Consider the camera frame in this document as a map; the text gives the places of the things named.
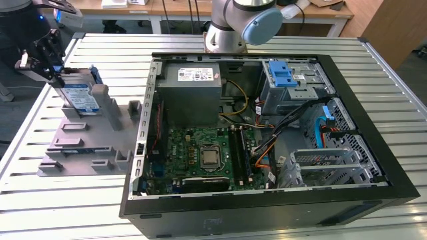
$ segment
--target slotted table surface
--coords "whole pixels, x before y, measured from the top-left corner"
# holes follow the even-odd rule
[[[66,67],[98,68],[118,104],[142,100],[152,53],[202,53],[194,35],[86,34],[66,49]],[[276,37],[249,53],[331,55],[421,195],[340,227],[214,236],[214,239],[427,238],[427,111],[368,43],[355,38]],[[144,239],[118,218],[124,175],[40,178],[60,126],[62,101],[46,86],[0,162],[0,239]]]

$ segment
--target orange wire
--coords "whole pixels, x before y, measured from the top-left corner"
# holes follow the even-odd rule
[[[259,157],[259,159],[257,159],[257,161],[256,161],[256,163],[255,163],[255,167],[257,167],[257,168],[268,168],[268,166],[267,165],[263,165],[263,164],[260,164],[260,162],[261,162],[261,160],[263,160],[263,157],[265,157],[265,155],[267,155],[267,153],[269,152],[269,150],[272,149],[272,147],[275,146],[275,144],[276,144],[276,141],[271,144],[271,146],[267,148],[267,151],[263,153],[263,155]]]

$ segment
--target cable connector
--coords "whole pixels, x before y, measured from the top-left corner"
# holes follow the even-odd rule
[[[345,131],[331,131],[329,137],[332,139],[341,139],[347,134],[348,135],[360,135],[357,130],[345,130]]]

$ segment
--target sticker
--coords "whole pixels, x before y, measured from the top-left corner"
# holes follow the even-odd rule
[[[284,156],[279,157],[279,161],[277,164],[284,164],[285,163],[287,158]]]
[[[94,113],[100,110],[100,106],[94,97],[90,95],[90,89],[86,84],[66,84],[62,92],[78,112]]]
[[[272,181],[272,183],[276,183],[276,176],[272,174],[272,172],[268,173],[268,179]]]
[[[261,115],[263,113],[263,108],[260,106],[256,106],[255,107],[255,112],[256,112],[256,115]]]
[[[336,15],[335,18],[337,19],[351,19],[351,16],[345,16],[345,15]]]
[[[304,75],[293,75],[293,80],[305,80]]]
[[[181,68],[177,71],[178,82],[213,81],[212,68]]]
[[[128,11],[129,14],[148,14],[146,11]]]

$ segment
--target red wire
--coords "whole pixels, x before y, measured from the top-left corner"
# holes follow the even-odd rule
[[[157,109],[157,136],[154,137],[153,145],[152,145],[152,148],[150,148],[148,155],[150,155],[153,153],[153,150],[157,145],[158,138],[160,138],[160,111],[161,111],[161,103],[158,103],[158,109]]]

